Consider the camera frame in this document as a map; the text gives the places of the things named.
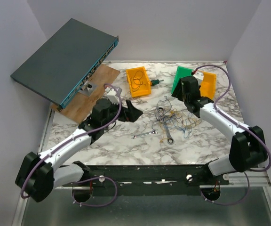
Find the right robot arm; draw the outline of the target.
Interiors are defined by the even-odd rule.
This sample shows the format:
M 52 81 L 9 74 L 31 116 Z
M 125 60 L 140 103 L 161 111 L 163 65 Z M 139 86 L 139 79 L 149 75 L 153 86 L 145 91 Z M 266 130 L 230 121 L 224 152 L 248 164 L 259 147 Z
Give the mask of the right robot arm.
M 201 96 L 199 83 L 193 76 L 179 79 L 172 97 L 182 101 L 187 110 L 218 129 L 231 143 L 227 156 L 216 159 L 202 167 L 202 181 L 208 185 L 219 175 L 244 172 L 267 161 L 263 130 L 236 121 L 215 106 L 212 99 Z

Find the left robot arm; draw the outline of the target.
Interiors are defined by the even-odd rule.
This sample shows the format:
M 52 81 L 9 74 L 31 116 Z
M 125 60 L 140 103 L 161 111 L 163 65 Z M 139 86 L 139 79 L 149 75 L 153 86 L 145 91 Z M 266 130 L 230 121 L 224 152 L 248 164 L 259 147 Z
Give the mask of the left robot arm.
M 36 202 L 43 201 L 54 188 L 68 183 L 84 186 L 89 182 L 89 174 L 73 163 L 63 163 L 83 148 L 89 147 L 103 134 L 106 127 L 115 121 L 135 122 L 143 112 L 135 108 L 130 100 L 126 107 L 109 99 L 99 99 L 92 113 L 65 140 L 47 151 L 28 153 L 20 166 L 15 184 L 20 187 L 21 198 L 31 197 Z

